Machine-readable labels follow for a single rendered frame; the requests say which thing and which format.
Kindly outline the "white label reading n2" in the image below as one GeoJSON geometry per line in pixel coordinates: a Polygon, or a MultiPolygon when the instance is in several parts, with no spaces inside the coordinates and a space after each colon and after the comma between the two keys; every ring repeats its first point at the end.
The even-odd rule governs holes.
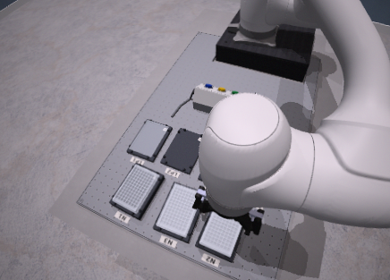
{"type": "Polygon", "coordinates": [[[209,264],[211,264],[211,265],[213,265],[215,267],[218,267],[218,265],[220,263],[219,259],[215,259],[215,258],[213,258],[213,257],[211,257],[211,256],[209,256],[209,255],[207,255],[205,253],[203,254],[201,260],[203,260],[203,261],[205,261],[205,262],[207,262],[207,263],[209,263],[209,264]]]}

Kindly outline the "white n1 label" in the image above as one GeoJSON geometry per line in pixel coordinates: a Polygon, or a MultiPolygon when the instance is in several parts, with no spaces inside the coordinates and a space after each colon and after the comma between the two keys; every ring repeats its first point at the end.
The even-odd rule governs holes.
{"type": "Polygon", "coordinates": [[[125,222],[126,224],[128,224],[128,222],[130,221],[130,217],[122,214],[121,212],[117,211],[116,214],[115,214],[115,217],[122,220],[123,222],[125,222]]]}

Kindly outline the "white button panel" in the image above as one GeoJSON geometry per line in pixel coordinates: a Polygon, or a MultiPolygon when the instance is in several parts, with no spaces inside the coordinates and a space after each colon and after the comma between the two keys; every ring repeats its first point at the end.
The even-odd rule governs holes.
{"type": "Polygon", "coordinates": [[[179,108],[191,100],[193,96],[193,108],[199,111],[210,113],[212,108],[223,98],[239,93],[237,91],[229,91],[224,88],[216,88],[210,84],[200,84],[193,89],[190,98],[181,103],[171,117],[174,117],[179,108]]]}

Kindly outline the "white label reading lp2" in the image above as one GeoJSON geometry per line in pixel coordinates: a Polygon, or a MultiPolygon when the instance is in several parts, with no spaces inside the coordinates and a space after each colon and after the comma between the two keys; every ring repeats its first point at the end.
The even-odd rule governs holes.
{"type": "Polygon", "coordinates": [[[170,174],[171,176],[174,176],[176,178],[178,178],[179,175],[180,175],[180,173],[178,173],[178,172],[176,172],[176,171],[174,171],[172,169],[169,169],[169,168],[166,168],[165,173],[166,174],[170,174]]]}

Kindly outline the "white n3 label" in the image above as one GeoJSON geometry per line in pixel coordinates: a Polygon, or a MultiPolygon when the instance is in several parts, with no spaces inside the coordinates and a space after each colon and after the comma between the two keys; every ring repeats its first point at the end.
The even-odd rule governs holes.
{"type": "Polygon", "coordinates": [[[163,244],[166,244],[168,246],[171,246],[173,248],[175,248],[175,246],[177,244],[177,241],[174,241],[174,240],[172,240],[170,238],[167,238],[167,237],[165,237],[163,235],[160,238],[160,242],[162,242],[163,244]]]}

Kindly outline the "white label reading lp1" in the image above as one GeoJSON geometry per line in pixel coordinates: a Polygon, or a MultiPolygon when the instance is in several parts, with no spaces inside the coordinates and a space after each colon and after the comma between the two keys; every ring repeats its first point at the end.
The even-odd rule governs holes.
{"type": "Polygon", "coordinates": [[[138,163],[138,164],[143,165],[145,161],[137,159],[136,157],[132,157],[130,162],[138,163]]]}

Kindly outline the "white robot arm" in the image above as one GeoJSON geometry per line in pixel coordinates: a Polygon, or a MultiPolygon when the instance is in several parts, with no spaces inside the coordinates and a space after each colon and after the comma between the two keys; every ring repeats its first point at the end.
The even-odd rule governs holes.
{"type": "Polygon", "coordinates": [[[342,100],[315,133],[290,127],[260,94],[220,100],[199,144],[208,203],[224,216],[276,208],[390,228],[390,61],[376,27],[360,0],[241,0],[227,30],[234,44],[274,49],[279,24],[321,29],[342,67],[342,100]]]}

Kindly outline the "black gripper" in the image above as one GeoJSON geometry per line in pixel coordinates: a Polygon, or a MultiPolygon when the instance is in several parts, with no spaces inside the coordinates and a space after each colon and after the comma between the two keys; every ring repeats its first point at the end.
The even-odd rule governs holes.
{"type": "Polygon", "coordinates": [[[252,209],[249,213],[247,213],[244,216],[224,216],[218,212],[216,212],[208,203],[206,200],[206,192],[205,192],[205,187],[199,186],[196,195],[195,195],[195,202],[192,206],[193,209],[199,209],[199,212],[201,214],[202,221],[205,222],[208,212],[215,212],[217,213],[220,217],[225,218],[225,219],[233,219],[236,222],[239,222],[239,224],[242,226],[244,229],[242,233],[242,238],[245,237],[245,235],[250,235],[250,231],[252,231],[254,234],[259,235],[260,228],[262,226],[262,217],[264,215],[264,210],[263,209],[252,209]],[[203,201],[204,200],[204,201],[203,201]],[[203,203],[201,202],[203,201],[203,203]],[[250,216],[249,216],[250,215],[250,216]],[[237,219],[236,219],[237,218],[237,219]],[[260,224],[261,223],[261,224],[260,224]]]}

